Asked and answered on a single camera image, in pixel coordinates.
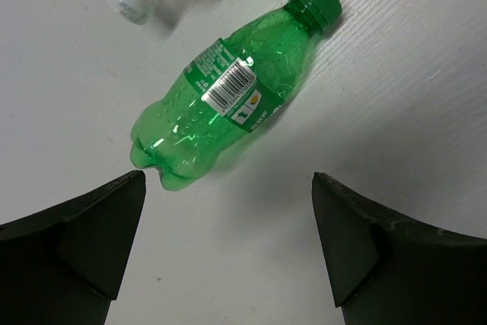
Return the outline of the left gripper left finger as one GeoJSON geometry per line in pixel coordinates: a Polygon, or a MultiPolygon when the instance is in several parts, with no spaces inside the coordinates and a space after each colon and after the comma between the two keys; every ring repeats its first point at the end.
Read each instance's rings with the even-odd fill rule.
{"type": "Polygon", "coordinates": [[[145,202],[133,170],[1,226],[3,324],[103,324],[118,297],[145,202]]]}

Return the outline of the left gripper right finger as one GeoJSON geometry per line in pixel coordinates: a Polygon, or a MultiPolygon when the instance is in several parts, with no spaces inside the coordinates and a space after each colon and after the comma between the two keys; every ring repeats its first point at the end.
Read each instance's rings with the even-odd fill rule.
{"type": "Polygon", "coordinates": [[[486,242],[418,221],[324,173],[312,203],[347,324],[484,324],[486,242]]]}

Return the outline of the green plastic bottle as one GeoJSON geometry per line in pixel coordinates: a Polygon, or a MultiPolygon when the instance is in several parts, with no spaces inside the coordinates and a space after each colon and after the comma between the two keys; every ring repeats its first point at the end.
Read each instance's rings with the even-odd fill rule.
{"type": "Polygon", "coordinates": [[[136,120],[133,165],[157,170],[169,191],[204,177],[294,98],[341,14],[339,0],[287,0],[216,40],[136,120]]]}

